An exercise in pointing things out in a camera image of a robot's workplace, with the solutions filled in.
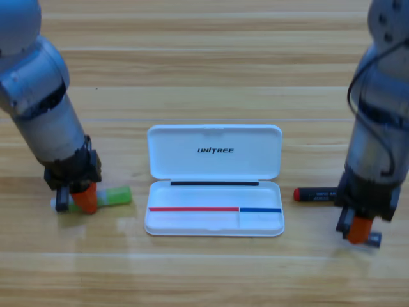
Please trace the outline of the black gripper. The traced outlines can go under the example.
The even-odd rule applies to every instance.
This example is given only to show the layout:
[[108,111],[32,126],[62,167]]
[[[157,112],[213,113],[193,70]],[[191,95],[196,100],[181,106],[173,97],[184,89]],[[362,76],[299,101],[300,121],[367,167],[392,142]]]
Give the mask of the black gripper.
[[341,207],[336,230],[351,244],[364,244],[368,239],[381,239],[381,232],[373,231],[375,218],[392,221],[396,211],[400,185],[387,185],[360,178],[345,171],[337,187],[334,205]]
[[68,211],[71,201],[85,214],[97,211],[96,187],[102,180],[102,164],[89,136],[69,158],[44,162],[43,166],[44,180],[56,191],[56,211]]

